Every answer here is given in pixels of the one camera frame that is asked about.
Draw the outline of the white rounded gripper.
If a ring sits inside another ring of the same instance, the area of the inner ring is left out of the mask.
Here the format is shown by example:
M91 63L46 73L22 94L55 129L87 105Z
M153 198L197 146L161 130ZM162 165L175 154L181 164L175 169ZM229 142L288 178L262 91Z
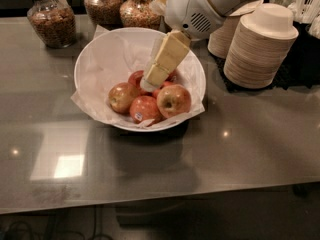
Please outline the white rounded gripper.
M159 88L178 67L190 51L191 40L207 39L225 21L212 0L167 0L164 19L173 30L153 43L140 82L147 92Z

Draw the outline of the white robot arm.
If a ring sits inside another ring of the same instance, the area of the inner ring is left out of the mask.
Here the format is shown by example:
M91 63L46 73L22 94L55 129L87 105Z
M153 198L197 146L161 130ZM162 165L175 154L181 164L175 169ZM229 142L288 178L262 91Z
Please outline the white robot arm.
M164 21L171 27L156 42L140 86L152 92L184 60L193 41L207 39L226 17L245 4L257 0L165 0Z

